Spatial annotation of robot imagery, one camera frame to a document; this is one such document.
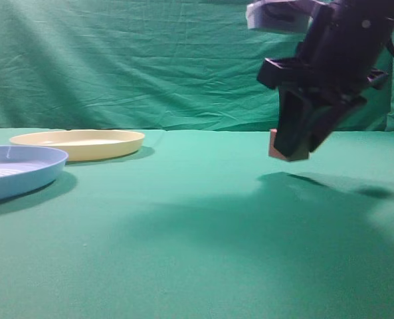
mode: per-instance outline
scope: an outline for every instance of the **table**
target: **table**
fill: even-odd
[[[0,202],[0,319],[394,318],[394,132],[142,132]]]

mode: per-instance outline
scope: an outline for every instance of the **blue plate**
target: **blue plate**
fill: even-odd
[[[68,154],[40,146],[0,146],[0,199],[20,195],[54,181]]]

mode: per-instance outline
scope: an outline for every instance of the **plate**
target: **plate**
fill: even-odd
[[[68,154],[38,146],[0,146],[0,199],[33,191],[54,181]]]
[[[68,153],[68,161],[93,161],[125,156],[138,151],[145,134],[125,130],[51,131],[15,136],[14,145],[58,148]]]

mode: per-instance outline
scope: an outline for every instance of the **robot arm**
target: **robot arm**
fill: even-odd
[[[373,66],[385,47],[394,49],[394,0],[260,0],[247,6],[246,17],[250,29],[306,33],[293,57],[266,58],[257,76],[279,91],[272,145],[284,159],[308,158],[365,105],[364,90],[387,81]]]

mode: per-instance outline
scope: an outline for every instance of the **yellow plate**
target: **yellow plate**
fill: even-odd
[[[134,153],[144,137],[143,133],[124,130],[71,130],[25,134],[10,142],[58,148],[68,153],[68,161],[94,161]]]

